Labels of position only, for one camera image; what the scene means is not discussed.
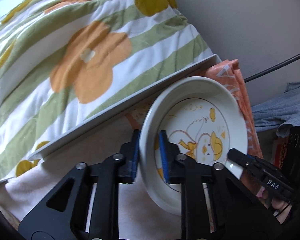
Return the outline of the person's right hand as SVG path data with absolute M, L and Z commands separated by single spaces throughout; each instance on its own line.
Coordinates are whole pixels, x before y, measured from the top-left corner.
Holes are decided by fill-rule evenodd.
M 290 203 L 275 197 L 270 199 L 269 192 L 264 187 L 260 188 L 256 196 L 266 208 L 271 209 L 274 217 L 280 223 L 283 223 L 286 220 L 292 208 Z

